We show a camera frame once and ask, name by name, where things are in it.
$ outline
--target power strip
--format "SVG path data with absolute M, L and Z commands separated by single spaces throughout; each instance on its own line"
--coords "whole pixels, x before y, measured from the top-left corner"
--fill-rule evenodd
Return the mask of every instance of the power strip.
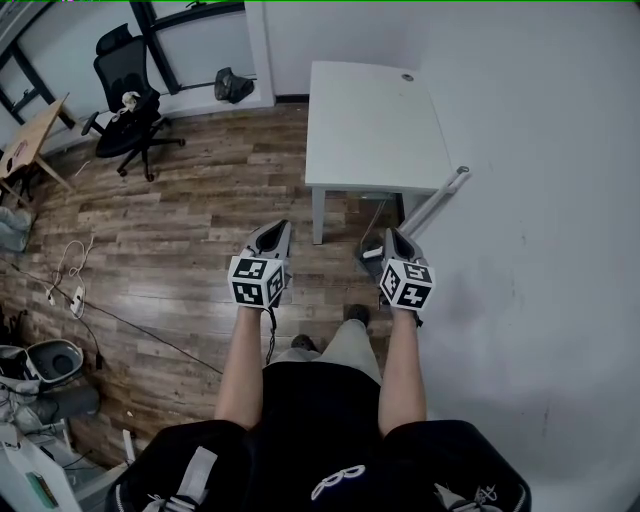
M 69 308 L 71 309 L 71 312 L 74 314 L 74 316 L 78 316 L 78 312 L 82 307 L 83 300 L 84 289 L 82 288 L 82 286 L 78 286 L 76 288 L 76 293 L 73 294 L 73 301 L 71 301 L 71 304 L 69 305 Z

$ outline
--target wooden floor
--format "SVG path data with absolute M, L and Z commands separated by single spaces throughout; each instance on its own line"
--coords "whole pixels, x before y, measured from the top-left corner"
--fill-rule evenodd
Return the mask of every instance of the wooden floor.
M 293 279 L 276 312 L 274 355 L 299 333 L 324 348 L 346 306 L 363 303 L 373 309 L 372 345 L 383 362 L 390 319 L 375 310 L 378 291 L 352 256 L 377 205 L 329 194 L 326 242 L 312 245 L 311 195 L 304 186 L 306 130 L 306 105 L 174 121 L 172 134 L 187 145 L 154 148 L 154 183 L 145 181 L 139 158 L 120 178 L 115 169 L 121 158 L 98 160 L 93 144 L 56 155 L 51 164 L 76 193 L 45 179 L 37 187 L 43 199 L 36 199 L 39 216 L 26 254 L 9 258 L 51 279 L 67 243 L 77 239 L 88 245 L 95 236 L 82 273 L 88 301 L 222 369 L 236 312 L 226 282 L 230 258 L 252 230 L 286 218 L 293 223 Z M 395 223 L 388 205 L 378 225 Z M 66 273 L 79 263 L 73 247 L 61 285 L 67 293 L 78 281 Z M 29 343 L 66 338 L 86 351 L 93 368 L 94 344 L 62 298 L 50 306 L 41 284 L 2 262 L 0 283 L 0 303 L 8 313 L 29 312 L 24 328 Z M 98 339 L 105 367 L 89 377 L 102 396 L 99 414 L 71 422 L 78 451 L 91 449 L 89 458 L 110 466 L 124 458 L 123 428 L 144 448 L 163 427 L 213 416 L 220 382 L 214 372 L 95 310 L 87 308 L 84 320 Z M 263 354 L 269 327 L 264 315 Z

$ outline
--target metal pole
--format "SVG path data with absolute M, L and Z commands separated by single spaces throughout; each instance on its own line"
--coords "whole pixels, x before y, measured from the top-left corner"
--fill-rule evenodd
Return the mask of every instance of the metal pole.
M 411 212 L 411 214 L 400 225 L 398 230 L 407 237 L 413 236 L 420 225 L 426 220 L 427 216 L 438 205 L 440 200 L 447 193 L 451 192 L 450 187 L 453 188 L 453 192 L 455 193 L 457 187 L 462 183 L 462 180 L 466 179 L 467 177 L 469 177 L 469 168 L 464 166 L 458 167 L 458 169 L 447 178 L 447 180 L 444 182 L 444 185 L 442 185 L 442 187 L 440 187 L 435 194 L 433 194 L 429 199 L 427 199 L 413 212 Z M 458 178 L 460 178 L 461 181 L 458 183 L 458 185 L 453 186 L 453 183 Z

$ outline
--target foot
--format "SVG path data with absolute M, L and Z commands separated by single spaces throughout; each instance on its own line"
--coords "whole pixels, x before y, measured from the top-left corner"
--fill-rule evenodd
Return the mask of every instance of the foot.
M 362 304 L 353 304 L 352 306 L 349 306 L 349 310 L 347 311 L 347 320 L 360 320 L 365 327 L 368 327 L 370 319 L 371 314 L 369 313 L 369 308 L 367 306 L 363 306 Z
M 307 336 L 306 334 L 298 334 L 295 338 L 293 338 L 293 340 L 291 341 L 291 348 L 301 348 L 303 350 L 319 352 L 311 338 L 309 338 L 309 336 Z

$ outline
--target wooden desk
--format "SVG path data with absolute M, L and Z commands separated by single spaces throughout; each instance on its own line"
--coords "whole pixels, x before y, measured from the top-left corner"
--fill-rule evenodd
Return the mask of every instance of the wooden desk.
M 30 211 L 33 210 L 29 204 L 4 181 L 10 174 L 18 171 L 22 167 L 29 166 L 35 162 L 50 174 L 53 179 L 69 190 L 69 192 L 73 192 L 71 185 L 63 180 L 40 156 L 42 144 L 47 138 L 49 130 L 51 130 L 56 118 L 62 111 L 63 103 L 64 99 L 53 102 L 36 117 L 23 124 L 18 130 L 13 143 L 7 148 L 0 160 L 0 186 L 9 194 L 16 197 L 18 201 Z M 11 170 L 7 170 L 9 160 L 11 160 Z

